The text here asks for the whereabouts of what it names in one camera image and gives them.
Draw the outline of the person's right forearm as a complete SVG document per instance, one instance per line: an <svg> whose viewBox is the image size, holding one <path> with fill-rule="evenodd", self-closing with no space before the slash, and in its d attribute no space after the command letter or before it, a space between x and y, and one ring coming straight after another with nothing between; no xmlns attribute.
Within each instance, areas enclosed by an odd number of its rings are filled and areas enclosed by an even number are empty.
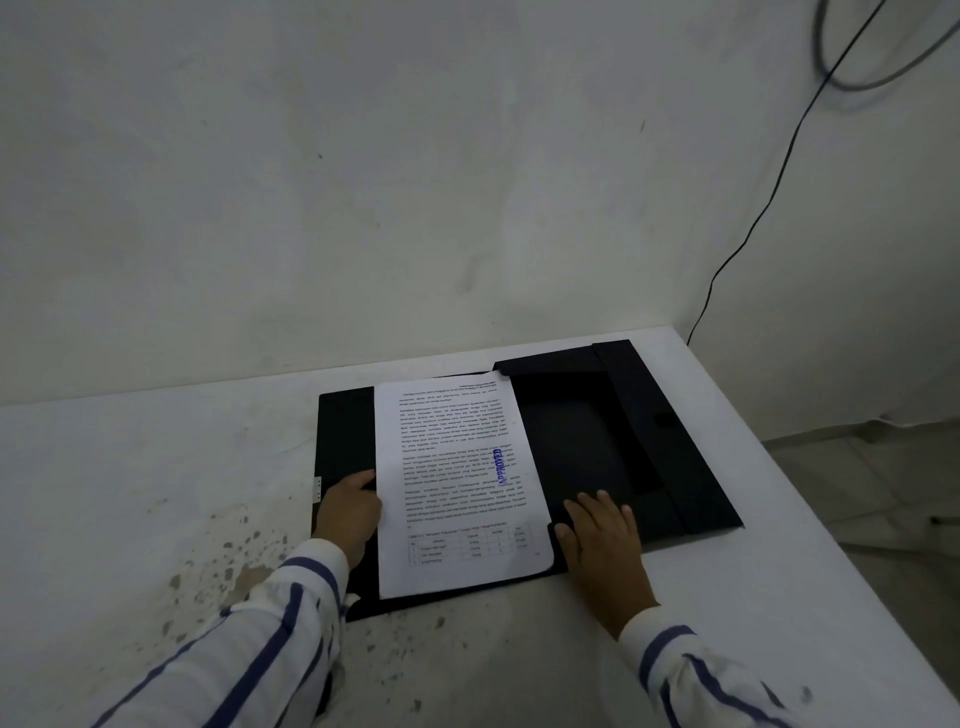
<svg viewBox="0 0 960 728"><path fill-rule="evenodd" d="M662 606L634 615L616 641L669 728L808 728L761 678Z"/></svg>

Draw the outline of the white printed paper sheet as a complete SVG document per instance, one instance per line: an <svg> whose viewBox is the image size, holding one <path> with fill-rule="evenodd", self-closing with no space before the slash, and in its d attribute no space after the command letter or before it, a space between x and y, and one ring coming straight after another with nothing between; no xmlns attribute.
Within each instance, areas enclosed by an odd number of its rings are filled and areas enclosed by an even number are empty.
<svg viewBox="0 0 960 728"><path fill-rule="evenodd" d="M382 383L373 406L379 599L553 568L551 516L508 376Z"/></svg>

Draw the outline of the person's right hand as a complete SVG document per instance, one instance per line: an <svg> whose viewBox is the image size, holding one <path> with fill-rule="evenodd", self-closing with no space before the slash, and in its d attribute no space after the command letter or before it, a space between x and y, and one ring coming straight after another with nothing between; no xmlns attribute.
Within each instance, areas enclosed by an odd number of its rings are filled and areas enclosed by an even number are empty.
<svg viewBox="0 0 960 728"><path fill-rule="evenodd" d="M590 515L579 505L579 493L566 499L563 508L581 544L581 566L569 572L586 608L607 634L617 640L640 613L659 606L642 561L640 532L632 538L620 514L620 506L606 493L609 530L594 528Z"/></svg>

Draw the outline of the person's left forearm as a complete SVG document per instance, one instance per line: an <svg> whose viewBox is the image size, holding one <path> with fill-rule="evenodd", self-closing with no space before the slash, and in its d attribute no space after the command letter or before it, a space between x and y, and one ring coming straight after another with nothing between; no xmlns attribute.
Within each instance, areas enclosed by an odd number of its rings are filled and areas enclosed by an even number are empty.
<svg viewBox="0 0 960 728"><path fill-rule="evenodd" d="M306 540L92 728L312 728L332 695L349 575L338 545Z"/></svg>

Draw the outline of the person's left hand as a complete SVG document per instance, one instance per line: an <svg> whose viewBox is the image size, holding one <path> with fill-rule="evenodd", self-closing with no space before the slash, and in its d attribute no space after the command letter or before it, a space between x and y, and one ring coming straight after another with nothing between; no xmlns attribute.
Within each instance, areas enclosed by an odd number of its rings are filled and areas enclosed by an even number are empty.
<svg viewBox="0 0 960 728"><path fill-rule="evenodd" d="M347 477L331 486L318 504L312 538L328 541L345 556L353 570L378 530L382 503L372 485L363 491L347 488Z"/></svg>

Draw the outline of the black document folder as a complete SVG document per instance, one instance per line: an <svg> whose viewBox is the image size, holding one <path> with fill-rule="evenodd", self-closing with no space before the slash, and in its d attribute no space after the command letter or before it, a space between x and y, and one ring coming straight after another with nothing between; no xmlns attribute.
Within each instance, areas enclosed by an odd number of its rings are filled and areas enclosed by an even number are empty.
<svg viewBox="0 0 960 728"><path fill-rule="evenodd" d="M726 492L628 340L497 362L518 403L545 494L553 567L540 575L478 588L383 600L378 595L378 532L346 591L344 618L366 618L555 574L567 565L553 532L569 524L565 500L604 490L635 517L642 544L674 544L742 528ZM322 495L355 472L376 469L375 386L321 394L315 477Z"/></svg>

